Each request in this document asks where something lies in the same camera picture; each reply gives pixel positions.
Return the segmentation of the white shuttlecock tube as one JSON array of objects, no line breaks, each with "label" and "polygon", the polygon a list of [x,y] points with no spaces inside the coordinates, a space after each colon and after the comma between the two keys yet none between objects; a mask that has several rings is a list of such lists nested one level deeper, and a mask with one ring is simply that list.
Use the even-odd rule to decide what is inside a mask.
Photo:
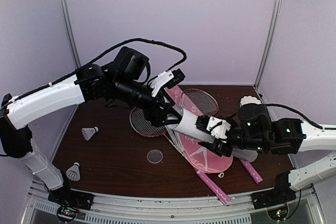
[{"label": "white shuttlecock tube", "polygon": [[[177,125],[168,125],[167,128],[171,129],[174,132],[189,136],[191,138],[197,139],[200,142],[206,142],[206,143],[214,143],[214,137],[209,135],[208,133],[205,133],[201,130],[199,130],[195,123],[197,117],[200,115],[193,114],[192,112],[188,111],[187,109],[183,108],[183,115],[181,122]],[[242,150],[242,149],[233,149],[232,156],[235,156],[237,158],[240,158],[242,160],[253,162],[256,160],[258,154],[256,151],[252,150]]]}]

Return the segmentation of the clear plastic tube lid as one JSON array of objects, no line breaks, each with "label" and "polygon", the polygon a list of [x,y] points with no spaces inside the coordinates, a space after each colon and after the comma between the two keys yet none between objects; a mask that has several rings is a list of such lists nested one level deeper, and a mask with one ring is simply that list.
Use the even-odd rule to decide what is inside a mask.
[{"label": "clear plastic tube lid", "polygon": [[158,164],[163,160],[163,153],[160,150],[150,150],[146,158],[151,164]]}]

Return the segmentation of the white shuttlecock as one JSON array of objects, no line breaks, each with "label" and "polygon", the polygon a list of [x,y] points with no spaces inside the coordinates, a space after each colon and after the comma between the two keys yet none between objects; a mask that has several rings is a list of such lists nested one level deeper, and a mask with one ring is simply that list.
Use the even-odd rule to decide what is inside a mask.
[{"label": "white shuttlecock", "polygon": [[81,134],[86,141],[89,141],[98,132],[99,128],[97,126],[84,127],[81,129]]},{"label": "white shuttlecock", "polygon": [[80,164],[74,162],[73,165],[66,170],[66,176],[69,180],[78,182],[80,181]]}]

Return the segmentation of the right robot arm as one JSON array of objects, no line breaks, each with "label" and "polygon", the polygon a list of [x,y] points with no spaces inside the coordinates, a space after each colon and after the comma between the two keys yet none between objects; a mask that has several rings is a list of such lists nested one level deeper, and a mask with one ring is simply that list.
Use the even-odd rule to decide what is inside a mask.
[{"label": "right robot arm", "polygon": [[330,150],[330,154],[310,165],[277,175],[269,199],[279,204],[289,196],[289,190],[299,191],[311,183],[335,175],[335,126],[317,124],[288,106],[285,108],[300,115],[300,118],[272,121],[269,106],[245,104],[235,113],[238,122],[232,117],[219,119],[199,116],[195,125],[214,138],[212,143],[200,142],[200,145],[218,156],[229,157],[235,148],[274,155]]}]

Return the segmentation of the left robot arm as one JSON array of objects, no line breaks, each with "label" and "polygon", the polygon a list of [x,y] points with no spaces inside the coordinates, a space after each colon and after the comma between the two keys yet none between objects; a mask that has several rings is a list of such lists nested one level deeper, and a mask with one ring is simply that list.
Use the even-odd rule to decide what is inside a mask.
[{"label": "left robot arm", "polygon": [[54,191],[64,205],[71,205],[75,192],[67,187],[62,172],[33,144],[29,124],[60,109],[88,103],[100,98],[117,99],[145,111],[145,118],[154,126],[178,123],[181,116],[174,101],[165,92],[184,79],[180,69],[169,69],[154,79],[139,77],[149,71],[149,59],[142,53],[123,47],[114,61],[104,66],[87,64],[59,82],[50,83],[29,94],[16,97],[7,94],[1,107],[1,144],[4,152],[20,159]]}]

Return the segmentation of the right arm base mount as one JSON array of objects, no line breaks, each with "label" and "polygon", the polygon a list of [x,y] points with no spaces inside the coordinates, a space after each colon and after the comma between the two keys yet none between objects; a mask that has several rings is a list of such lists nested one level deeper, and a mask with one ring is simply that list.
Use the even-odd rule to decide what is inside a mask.
[{"label": "right arm base mount", "polygon": [[277,175],[273,189],[251,194],[254,209],[268,208],[295,200],[296,192],[292,190],[290,186],[289,172]]}]

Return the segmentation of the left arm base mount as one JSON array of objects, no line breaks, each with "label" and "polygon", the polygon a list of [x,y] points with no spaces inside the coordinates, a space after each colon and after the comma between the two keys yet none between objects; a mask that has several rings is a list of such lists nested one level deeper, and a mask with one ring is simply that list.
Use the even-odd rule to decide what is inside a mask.
[{"label": "left arm base mount", "polygon": [[69,180],[64,178],[61,188],[49,190],[48,200],[60,206],[71,207],[80,210],[90,210],[94,195],[71,189]]}]

